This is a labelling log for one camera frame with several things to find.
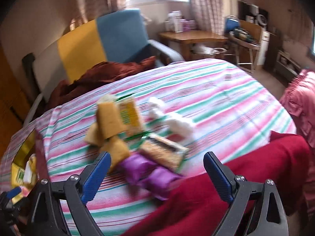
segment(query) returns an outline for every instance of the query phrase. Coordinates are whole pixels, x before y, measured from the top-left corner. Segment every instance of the crumpled white tissue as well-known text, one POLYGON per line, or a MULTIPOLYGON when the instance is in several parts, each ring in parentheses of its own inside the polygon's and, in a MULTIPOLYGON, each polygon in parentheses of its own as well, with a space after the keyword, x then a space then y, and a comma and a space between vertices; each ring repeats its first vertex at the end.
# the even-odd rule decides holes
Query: crumpled white tissue
POLYGON ((160 119, 163 117, 165 109, 165 103, 156 97, 149 98, 149 116, 152 119, 160 119))
POLYGON ((179 134, 183 137, 192 135, 196 124, 189 118, 182 117, 176 112, 169 112, 165 120, 173 133, 179 134))

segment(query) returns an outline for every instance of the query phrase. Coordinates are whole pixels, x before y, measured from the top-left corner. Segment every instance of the brown cloth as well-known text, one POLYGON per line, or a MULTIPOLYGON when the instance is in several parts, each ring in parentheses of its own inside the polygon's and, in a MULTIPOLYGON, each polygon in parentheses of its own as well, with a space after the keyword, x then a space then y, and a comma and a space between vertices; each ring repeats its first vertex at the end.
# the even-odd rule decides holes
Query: brown cloth
POLYGON ((69 102, 91 90, 103 85, 118 81, 130 75, 153 69, 155 56, 146 58, 137 64, 130 62, 121 64, 117 62, 101 62, 87 70, 80 79, 69 84, 67 80, 59 82, 50 95, 46 111, 69 102))

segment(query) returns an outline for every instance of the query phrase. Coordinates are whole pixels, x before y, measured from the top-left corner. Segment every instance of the chair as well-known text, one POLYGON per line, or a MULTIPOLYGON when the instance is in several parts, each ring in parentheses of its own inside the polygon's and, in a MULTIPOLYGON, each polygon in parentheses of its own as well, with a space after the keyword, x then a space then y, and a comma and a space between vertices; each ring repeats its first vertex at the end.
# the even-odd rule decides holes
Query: chair
MULTIPOLYGON (((39 90, 23 126, 31 122, 39 103, 48 101, 51 92, 63 79, 70 83, 102 61, 139 63, 162 53, 171 62, 184 61, 171 48, 148 40, 139 9, 117 11, 92 20, 62 36, 35 60, 24 59, 29 80, 39 90)), ((164 66, 156 60, 156 67, 164 66)))
POLYGON ((255 26, 252 26, 252 25, 255 25, 255 24, 249 23, 249 22, 246 22, 246 21, 241 21, 240 22, 240 20, 237 17, 233 16, 233 15, 227 16, 225 18, 225 31, 224 32, 226 33, 227 37, 231 41, 231 44, 233 45, 234 52, 235 52, 235 54, 226 54, 226 55, 234 55, 236 57, 237 66, 240 67, 241 69, 247 71, 247 72, 250 72, 250 73, 253 73, 254 69, 255 69, 254 68, 253 50, 259 51, 260 45, 256 44, 256 43, 248 43, 248 42, 245 42, 243 40, 240 40, 240 39, 236 38, 234 36, 233 30, 236 27, 239 27, 239 26, 243 27, 246 30, 249 30, 248 28, 250 28, 250 30, 254 29, 253 31, 255 32, 255 36, 253 36, 253 34, 251 33, 252 31, 249 31, 249 33, 254 38, 259 35, 259 38, 258 38, 258 40, 259 40, 260 39, 260 35, 261 35, 261 27, 257 26, 257 25, 255 25, 255 26), (248 63, 240 63, 240 61, 239 61, 239 46, 242 46, 242 47, 247 48, 249 50, 250 62, 248 62, 248 63), (250 65, 250 69, 245 68, 242 65, 250 65))

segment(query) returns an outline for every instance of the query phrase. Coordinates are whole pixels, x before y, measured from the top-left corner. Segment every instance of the maroon blanket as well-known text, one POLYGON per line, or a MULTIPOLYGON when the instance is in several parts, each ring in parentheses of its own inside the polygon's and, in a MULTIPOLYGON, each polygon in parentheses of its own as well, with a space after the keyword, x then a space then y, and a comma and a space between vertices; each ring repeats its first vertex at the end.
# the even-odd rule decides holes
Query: maroon blanket
MULTIPOLYGON (((249 181, 263 183, 268 178, 273 179, 289 215, 302 199, 311 152, 303 137, 298 135, 272 132, 270 141, 270 144, 226 165, 236 175, 244 175, 249 181)), ((248 208, 252 206, 253 203, 249 202, 248 208)), ((123 236, 209 236, 227 208, 227 203, 220 199, 209 176, 202 174, 186 179, 171 192, 169 200, 123 236)))
POLYGON ((140 64, 101 62, 87 70, 72 84, 69 84, 67 80, 62 80, 51 93, 46 110, 62 105, 103 85, 153 69, 154 66, 155 56, 142 60, 140 64))

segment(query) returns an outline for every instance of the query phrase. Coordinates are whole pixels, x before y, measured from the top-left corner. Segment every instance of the blue gripper pad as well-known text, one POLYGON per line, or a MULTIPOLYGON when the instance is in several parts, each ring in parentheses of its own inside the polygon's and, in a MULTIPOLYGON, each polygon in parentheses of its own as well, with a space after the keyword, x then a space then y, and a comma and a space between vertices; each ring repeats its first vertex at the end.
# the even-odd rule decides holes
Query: blue gripper pad
POLYGON ((9 191, 7 193, 7 198, 8 199, 12 199, 14 198, 16 195, 18 195, 20 192, 22 191, 22 189, 18 186, 18 187, 15 187, 13 188, 11 191, 9 191))
POLYGON ((103 179, 105 178, 106 173, 111 166, 111 156, 109 153, 106 152, 105 155, 101 157, 99 161, 98 159, 96 159, 94 164, 96 162, 97 162, 96 166, 94 167, 91 174, 89 175, 89 177, 86 179, 82 186, 81 200, 84 205, 86 205, 88 201, 94 199, 97 190, 100 188, 100 185, 103 182, 103 179))
POLYGON ((204 168, 215 186, 222 201, 233 201, 232 186, 209 153, 204 155, 204 168))

